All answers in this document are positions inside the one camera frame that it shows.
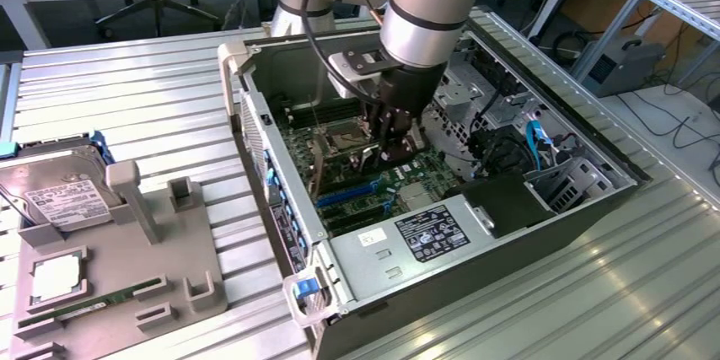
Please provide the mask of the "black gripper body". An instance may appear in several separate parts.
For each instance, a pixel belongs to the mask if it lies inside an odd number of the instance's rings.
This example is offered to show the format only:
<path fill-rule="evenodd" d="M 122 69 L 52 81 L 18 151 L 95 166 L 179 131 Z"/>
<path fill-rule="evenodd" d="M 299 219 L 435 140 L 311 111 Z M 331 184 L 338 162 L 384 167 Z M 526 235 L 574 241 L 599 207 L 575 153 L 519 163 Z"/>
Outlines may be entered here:
<path fill-rule="evenodd" d="M 419 117 L 434 99 L 446 68 L 447 64 L 442 63 L 430 68 L 402 66 L 384 71 L 379 80 L 383 103 Z"/>

